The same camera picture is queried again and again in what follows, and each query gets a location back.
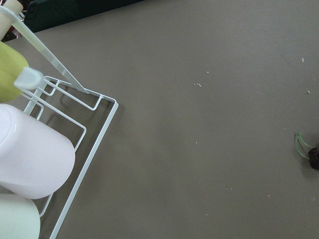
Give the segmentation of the dark cherries pair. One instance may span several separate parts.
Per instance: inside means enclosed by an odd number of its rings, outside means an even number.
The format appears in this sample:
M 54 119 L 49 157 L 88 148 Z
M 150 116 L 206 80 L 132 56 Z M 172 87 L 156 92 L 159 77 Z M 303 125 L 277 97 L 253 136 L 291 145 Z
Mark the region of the dark cherries pair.
M 307 155 L 302 153 L 302 146 L 309 149 Z M 295 135 L 295 149 L 300 157 L 309 161 L 311 168 L 315 170 L 319 169 L 319 149 L 307 144 L 300 132 L 297 132 Z

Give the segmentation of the pink plastic cup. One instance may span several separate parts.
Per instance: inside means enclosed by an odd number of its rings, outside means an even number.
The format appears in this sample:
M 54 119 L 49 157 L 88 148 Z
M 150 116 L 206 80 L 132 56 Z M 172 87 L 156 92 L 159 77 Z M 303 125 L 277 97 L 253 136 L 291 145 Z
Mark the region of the pink plastic cup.
M 64 135 L 23 111 L 0 106 L 0 184 L 28 199 L 44 198 L 69 178 L 75 149 Z

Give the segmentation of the yellow plastic cup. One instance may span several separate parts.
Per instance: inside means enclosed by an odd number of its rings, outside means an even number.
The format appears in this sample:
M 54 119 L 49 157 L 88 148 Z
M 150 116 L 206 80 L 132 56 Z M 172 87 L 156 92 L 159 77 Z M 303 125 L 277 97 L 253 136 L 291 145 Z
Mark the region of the yellow plastic cup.
M 15 80 L 29 64 L 25 57 L 15 49 L 0 43 L 0 102 L 15 100 L 22 90 L 14 85 Z

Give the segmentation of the white mint plastic cup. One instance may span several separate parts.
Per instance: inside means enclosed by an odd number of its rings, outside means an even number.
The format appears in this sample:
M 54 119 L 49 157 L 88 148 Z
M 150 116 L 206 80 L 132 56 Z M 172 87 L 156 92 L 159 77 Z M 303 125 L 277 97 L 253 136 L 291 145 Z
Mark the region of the white mint plastic cup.
M 2 239 L 37 239 L 39 212 L 30 199 L 17 194 L 0 195 L 0 237 Z

